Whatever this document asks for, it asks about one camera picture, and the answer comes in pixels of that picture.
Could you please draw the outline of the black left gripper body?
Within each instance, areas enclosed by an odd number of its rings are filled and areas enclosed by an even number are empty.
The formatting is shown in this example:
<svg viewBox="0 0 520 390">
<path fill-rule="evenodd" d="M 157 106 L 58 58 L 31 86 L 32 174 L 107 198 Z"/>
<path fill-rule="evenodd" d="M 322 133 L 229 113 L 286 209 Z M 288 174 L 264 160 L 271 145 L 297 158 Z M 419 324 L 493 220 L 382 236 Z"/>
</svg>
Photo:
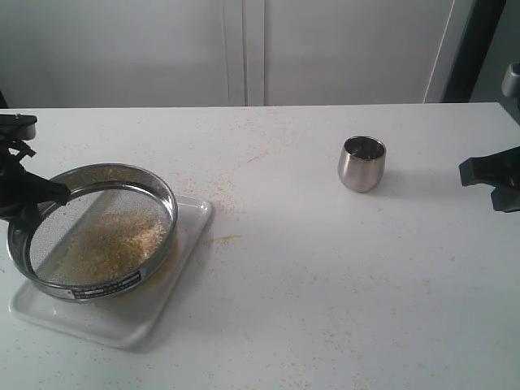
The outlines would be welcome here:
<svg viewBox="0 0 520 390">
<path fill-rule="evenodd" d="M 28 173 L 21 160 L 35 154 L 24 141 L 1 138 L 1 211 L 11 211 L 33 200 Z"/>
</svg>

